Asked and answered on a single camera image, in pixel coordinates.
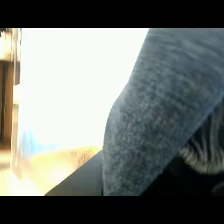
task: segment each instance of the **wooden floor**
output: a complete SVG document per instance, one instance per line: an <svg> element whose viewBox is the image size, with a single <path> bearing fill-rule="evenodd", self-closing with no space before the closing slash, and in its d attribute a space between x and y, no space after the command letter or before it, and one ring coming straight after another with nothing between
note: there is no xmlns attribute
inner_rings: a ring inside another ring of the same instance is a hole
<svg viewBox="0 0 224 224"><path fill-rule="evenodd" d="M44 195L99 150L99 147L80 147L40 154L29 161L20 160L15 175L15 170L10 170L10 149L2 149L0 195Z"/></svg>

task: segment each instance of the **gray sleeve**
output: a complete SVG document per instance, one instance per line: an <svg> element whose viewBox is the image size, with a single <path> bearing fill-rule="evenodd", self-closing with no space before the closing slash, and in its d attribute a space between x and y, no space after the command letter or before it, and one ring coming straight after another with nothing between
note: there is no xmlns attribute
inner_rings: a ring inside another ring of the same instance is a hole
<svg viewBox="0 0 224 224"><path fill-rule="evenodd" d="M104 195L140 195L223 95L224 29L150 29L108 117Z"/></svg>

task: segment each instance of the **clothing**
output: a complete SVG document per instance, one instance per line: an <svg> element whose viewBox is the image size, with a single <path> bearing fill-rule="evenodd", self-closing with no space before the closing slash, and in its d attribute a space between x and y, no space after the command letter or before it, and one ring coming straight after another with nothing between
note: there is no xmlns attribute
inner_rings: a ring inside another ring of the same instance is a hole
<svg viewBox="0 0 224 224"><path fill-rule="evenodd" d="M224 29L150 29L108 117L104 195L141 195L223 96Z"/></svg>

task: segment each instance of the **floor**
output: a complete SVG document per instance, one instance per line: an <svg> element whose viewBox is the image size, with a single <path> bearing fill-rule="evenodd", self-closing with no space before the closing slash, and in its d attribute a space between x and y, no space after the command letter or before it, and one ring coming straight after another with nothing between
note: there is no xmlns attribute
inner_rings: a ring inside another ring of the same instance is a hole
<svg viewBox="0 0 224 224"><path fill-rule="evenodd" d="M29 161L21 159L15 173L10 169L10 149L0 146L0 196L45 195L99 150L80 147L40 154Z"/></svg>

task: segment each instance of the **gray sweater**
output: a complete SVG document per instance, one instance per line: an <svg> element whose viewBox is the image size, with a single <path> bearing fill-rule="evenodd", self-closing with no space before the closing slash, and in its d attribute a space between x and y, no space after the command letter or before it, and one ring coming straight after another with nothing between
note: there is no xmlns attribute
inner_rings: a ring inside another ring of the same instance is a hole
<svg viewBox="0 0 224 224"><path fill-rule="evenodd" d="M224 29L150 29L108 117L104 195L141 195L177 155L221 172L223 96Z"/></svg>

